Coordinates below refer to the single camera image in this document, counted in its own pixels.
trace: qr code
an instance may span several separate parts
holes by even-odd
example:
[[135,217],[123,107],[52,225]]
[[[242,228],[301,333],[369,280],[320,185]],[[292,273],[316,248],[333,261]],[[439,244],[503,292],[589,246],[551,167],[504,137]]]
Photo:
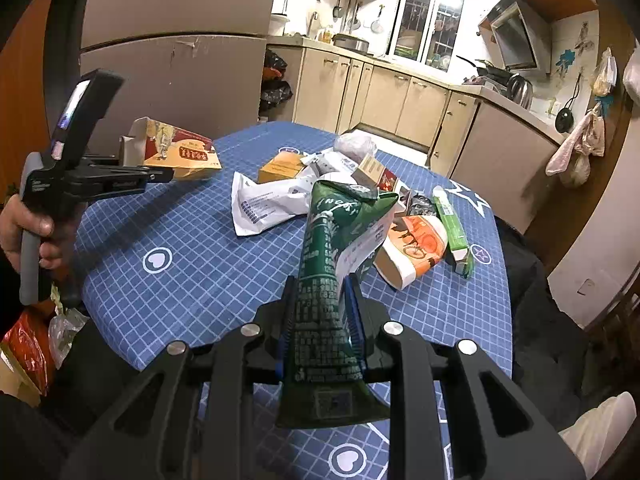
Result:
[[315,397],[318,418],[341,418],[353,415],[350,390],[316,390]]

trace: window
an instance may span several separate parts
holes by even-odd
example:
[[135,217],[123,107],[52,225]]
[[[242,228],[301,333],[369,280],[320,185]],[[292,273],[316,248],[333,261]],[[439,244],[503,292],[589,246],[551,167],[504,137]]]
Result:
[[400,0],[389,52],[449,69],[465,0]]

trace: white star pattern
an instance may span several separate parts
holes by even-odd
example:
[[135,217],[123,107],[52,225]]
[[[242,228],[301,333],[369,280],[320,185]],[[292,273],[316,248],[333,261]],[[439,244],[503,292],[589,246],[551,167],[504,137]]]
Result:
[[473,206],[473,208],[480,213],[482,218],[484,218],[484,208],[487,207],[491,209],[491,206],[488,205],[486,200],[479,196],[478,193],[474,193],[474,196],[478,199],[478,201],[476,202],[476,200],[464,194],[465,191],[473,193],[473,191],[471,191],[468,187],[462,186],[462,184],[458,184],[455,180],[451,180],[451,183],[456,187],[454,189],[445,189],[445,191],[467,200]]

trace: silver screw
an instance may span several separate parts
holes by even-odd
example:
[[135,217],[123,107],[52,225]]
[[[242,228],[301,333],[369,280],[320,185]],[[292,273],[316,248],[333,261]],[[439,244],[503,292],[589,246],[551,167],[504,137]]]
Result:
[[400,335],[402,330],[404,330],[404,326],[402,326],[397,321],[387,321],[382,329],[391,335]]
[[182,341],[171,341],[166,346],[166,351],[169,355],[180,355],[187,349],[187,345],[185,345]]
[[471,341],[471,339],[463,339],[458,342],[458,349],[466,355],[473,355],[478,350],[478,345]]
[[242,325],[240,329],[242,335],[247,337],[253,337],[254,335],[258,335],[260,333],[260,326],[255,323],[247,323],[246,325]]

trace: blue checkered tablecloth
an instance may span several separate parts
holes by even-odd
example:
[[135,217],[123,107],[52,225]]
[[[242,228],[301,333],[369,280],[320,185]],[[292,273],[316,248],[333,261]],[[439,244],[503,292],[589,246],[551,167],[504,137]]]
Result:
[[[209,180],[155,184],[139,196],[92,205],[78,231],[74,268],[82,296],[107,343],[143,368],[175,339],[191,346],[216,341],[248,322],[256,308],[280,297],[298,272],[305,218],[254,237],[236,237],[230,190],[234,171],[256,179],[278,149],[316,152],[335,136],[292,123],[267,123],[215,142],[224,167]],[[435,342],[472,338],[510,375],[511,315],[506,271],[491,208],[471,190],[410,162],[376,157],[415,190],[436,185],[449,199],[476,257],[466,280],[441,262],[397,292],[371,269],[365,296],[391,317]],[[388,384],[374,389],[389,401]],[[257,462],[292,479],[386,476],[388,421],[330,430],[287,431],[273,425],[279,388],[255,387]],[[439,385],[440,429],[451,473],[446,411]]]

